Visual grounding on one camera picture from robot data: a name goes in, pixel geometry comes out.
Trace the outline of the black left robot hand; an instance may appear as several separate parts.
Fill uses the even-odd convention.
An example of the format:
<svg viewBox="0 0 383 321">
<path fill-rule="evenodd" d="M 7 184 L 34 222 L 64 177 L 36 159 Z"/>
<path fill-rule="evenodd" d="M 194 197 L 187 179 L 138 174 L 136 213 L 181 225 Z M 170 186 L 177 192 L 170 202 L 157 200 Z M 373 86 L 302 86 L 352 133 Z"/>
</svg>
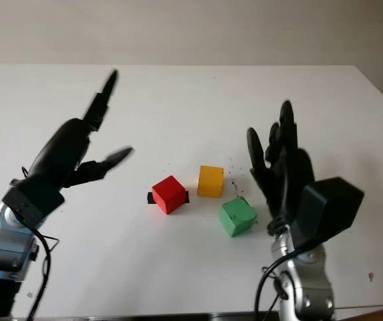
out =
<svg viewBox="0 0 383 321">
<path fill-rule="evenodd" d="M 37 155 L 26 177 L 16 184 L 18 188 L 58 192 L 63 188 L 98 181 L 134 151 L 127 146 L 101 162 L 82 162 L 90 145 L 90 135 L 99 131 L 104 121 L 117 77 L 118 71 L 113 70 L 83 118 L 72 118 L 58 128 Z"/>
</svg>

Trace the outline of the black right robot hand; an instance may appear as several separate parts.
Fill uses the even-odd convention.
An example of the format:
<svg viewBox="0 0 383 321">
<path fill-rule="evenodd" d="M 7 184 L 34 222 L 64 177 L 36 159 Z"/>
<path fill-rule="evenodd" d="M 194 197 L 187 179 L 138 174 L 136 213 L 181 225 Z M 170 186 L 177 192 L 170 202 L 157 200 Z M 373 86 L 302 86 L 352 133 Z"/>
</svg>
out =
<svg viewBox="0 0 383 321">
<path fill-rule="evenodd" d="M 297 124 L 289 100 L 282 104 L 279 120 L 271 126 L 268 147 L 262 147 L 252 127 L 247 130 L 247 146 L 250 172 L 271 215 L 267 232 L 271 236 L 283 233 L 297 215 L 303 188 L 315 181 L 310 157 L 298 147 Z"/>
</svg>

